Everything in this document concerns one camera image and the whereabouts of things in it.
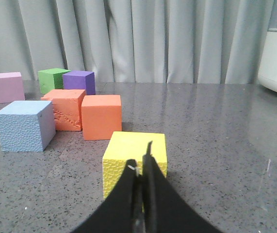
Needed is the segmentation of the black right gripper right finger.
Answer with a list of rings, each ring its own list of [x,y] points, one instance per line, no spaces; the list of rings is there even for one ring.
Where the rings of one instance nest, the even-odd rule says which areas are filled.
[[[147,233],[219,233],[174,190],[151,155],[143,156],[143,203]]]

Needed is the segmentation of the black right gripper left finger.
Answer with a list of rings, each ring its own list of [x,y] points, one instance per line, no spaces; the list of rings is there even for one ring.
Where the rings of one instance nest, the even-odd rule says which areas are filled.
[[[105,201],[78,226],[74,233],[138,232],[138,196],[136,161],[126,161],[123,172]]]

